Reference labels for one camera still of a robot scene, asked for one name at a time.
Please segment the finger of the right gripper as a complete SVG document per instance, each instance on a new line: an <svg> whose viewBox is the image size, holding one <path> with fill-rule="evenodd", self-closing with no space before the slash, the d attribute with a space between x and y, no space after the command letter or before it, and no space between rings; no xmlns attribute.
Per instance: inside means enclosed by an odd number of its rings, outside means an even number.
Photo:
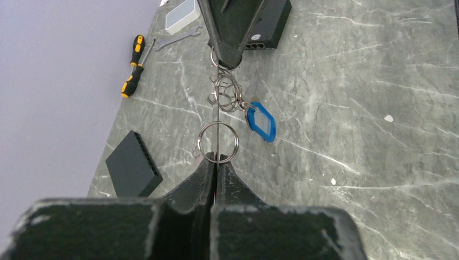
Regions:
<svg viewBox="0 0 459 260"><path fill-rule="evenodd" d="M234 69L239 65L266 4L265 0L198 0L210 42L222 66Z"/></svg>

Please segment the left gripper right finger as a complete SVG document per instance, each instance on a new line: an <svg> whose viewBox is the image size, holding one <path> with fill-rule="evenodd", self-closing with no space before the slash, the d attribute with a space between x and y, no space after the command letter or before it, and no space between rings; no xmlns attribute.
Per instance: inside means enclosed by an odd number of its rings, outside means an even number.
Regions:
<svg viewBox="0 0 459 260"><path fill-rule="evenodd" d="M217 169L210 259L366 259L358 227L343 209L268 205L230 163Z"/></svg>

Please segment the key bunch with rings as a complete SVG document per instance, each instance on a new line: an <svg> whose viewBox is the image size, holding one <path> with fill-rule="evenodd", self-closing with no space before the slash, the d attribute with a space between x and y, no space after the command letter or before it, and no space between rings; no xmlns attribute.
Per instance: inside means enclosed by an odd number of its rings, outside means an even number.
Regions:
<svg viewBox="0 0 459 260"><path fill-rule="evenodd" d="M237 154L240 141L239 136L236 133L236 130L228 123L225 123L220 120L221 113L233 113L236 111L246 112L249 108L253 106L247 99L243 96L242 86L236 80L233 69L226 68L223 66L215 52L214 49L211 49L210 52L211 63L216 67L216 72L211 74L209 79L213 84L213 90L210 95L207 97L207 101L212 105L215 110L213 114L213 121L204 125L198 134L197 145L192 149L192 156L196 159L203 157L211 163L217 165L224 164L231 161ZM234 146L232 153L227 156L226 159L220 159L219 151L219 141L220 141L220 126L225 126L230 130L234 137ZM209 158L201 145L202 138L209 128L213 128L213 136L215 142L215 151L214 158Z"/></svg>

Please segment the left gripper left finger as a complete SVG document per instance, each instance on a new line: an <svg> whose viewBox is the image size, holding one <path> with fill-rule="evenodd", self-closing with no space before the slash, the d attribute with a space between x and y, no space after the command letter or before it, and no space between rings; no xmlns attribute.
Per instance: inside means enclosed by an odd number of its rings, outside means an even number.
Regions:
<svg viewBox="0 0 459 260"><path fill-rule="evenodd" d="M53 198L18 221L1 259L209 259L217 166L160 198Z"/></svg>

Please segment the blue key tag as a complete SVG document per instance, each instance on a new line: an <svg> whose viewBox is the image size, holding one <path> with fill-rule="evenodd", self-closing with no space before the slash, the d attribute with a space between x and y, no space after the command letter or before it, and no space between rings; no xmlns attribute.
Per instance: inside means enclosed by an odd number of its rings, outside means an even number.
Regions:
<svg viewBox="0 0 459 260"><path fill-rule="evenodd" d="M246 117L251 130L261 136L266 142L275 141L277 135L276 121L260 102L251 102Z"/></svg>

